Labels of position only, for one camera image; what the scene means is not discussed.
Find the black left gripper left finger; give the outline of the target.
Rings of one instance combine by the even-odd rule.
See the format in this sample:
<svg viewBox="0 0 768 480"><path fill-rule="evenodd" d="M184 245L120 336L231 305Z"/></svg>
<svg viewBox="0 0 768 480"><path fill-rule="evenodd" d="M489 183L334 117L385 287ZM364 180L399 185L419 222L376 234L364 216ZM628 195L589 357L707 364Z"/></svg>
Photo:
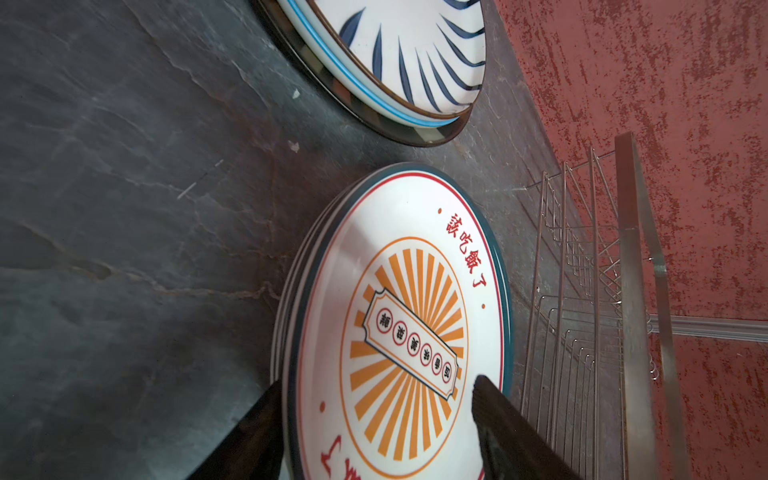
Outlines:
<svg viewBox="0 0 768 480"><path fill-rule="evenodd" d="M284 453L281 394L277 380L188 479L278 479Z"/></svg>

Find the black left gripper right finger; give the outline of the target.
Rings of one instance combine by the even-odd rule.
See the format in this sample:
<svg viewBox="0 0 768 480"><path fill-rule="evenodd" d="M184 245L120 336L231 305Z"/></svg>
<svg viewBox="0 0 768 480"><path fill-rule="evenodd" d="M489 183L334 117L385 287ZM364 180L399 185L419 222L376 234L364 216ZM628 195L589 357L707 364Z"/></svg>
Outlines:
<svg viewBox="0 0 768 480"><path fill-rule="evenodd" d="M485 375L475 379L472 416L488 479L577 479L572 470Z"/></svg>

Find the white plate blue rim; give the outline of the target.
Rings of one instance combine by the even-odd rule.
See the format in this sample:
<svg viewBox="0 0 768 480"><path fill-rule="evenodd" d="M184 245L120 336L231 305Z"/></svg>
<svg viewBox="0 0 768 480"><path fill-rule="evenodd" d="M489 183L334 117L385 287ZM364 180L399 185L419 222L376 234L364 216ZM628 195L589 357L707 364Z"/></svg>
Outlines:
<svg viewBox="0 0 768 480"><path fill-rule="evenodd" d="M284 364L292 479L481 479L479 375L507 392L506 268L478 206L447 174L400 163L364 178L326 250Z"/></svg>

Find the brown rimmed cream plate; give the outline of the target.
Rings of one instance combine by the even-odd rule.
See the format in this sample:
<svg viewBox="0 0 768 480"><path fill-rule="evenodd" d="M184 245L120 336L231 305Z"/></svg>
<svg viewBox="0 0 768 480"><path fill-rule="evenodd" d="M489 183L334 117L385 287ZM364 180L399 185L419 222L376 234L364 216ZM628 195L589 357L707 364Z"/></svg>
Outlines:
<svg viewBox="0 0 768 480"><path fill-rule="evenodd" d="M340 83L307 46L284 14L277 1L250 1L254 14L285 58L316 91L325 91L328 98L351 117L377 134L394 142L417 148L440 146L453 140L467 125L473 107L447 126L415 127L393 121L355 97Z"/></svg>

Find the white sunburst plate green rim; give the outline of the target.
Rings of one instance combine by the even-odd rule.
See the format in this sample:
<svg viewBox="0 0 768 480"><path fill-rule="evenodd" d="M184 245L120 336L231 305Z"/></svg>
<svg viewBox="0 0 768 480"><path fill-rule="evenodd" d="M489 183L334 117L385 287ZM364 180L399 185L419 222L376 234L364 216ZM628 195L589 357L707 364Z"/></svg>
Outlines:
<svg viewBox="0 0 768 480"><path fill-rule="evenodd" d="M328 224L334 221L344 203L364 183L365 180L360 179L339 193L315 220L299 247L278 305L270 357L271 383L281 378L284 364L291 356L292 342L299 331L295 324L301 323L298 317L306 310L312 281L316 277L316 257L326 250L323 238L329 229Z"/></svg>

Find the white blue striped plate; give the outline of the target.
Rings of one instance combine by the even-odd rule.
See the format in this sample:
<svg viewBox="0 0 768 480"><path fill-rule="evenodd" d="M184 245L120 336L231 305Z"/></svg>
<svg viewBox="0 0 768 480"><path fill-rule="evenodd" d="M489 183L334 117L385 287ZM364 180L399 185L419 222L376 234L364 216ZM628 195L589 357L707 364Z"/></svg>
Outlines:
<svg viewBox="0 0 768 480"><path fill-rule="evenodd" d="M470 111L483 86L479 0L279 0L332 76L377 113L438 128Z"/></svg>

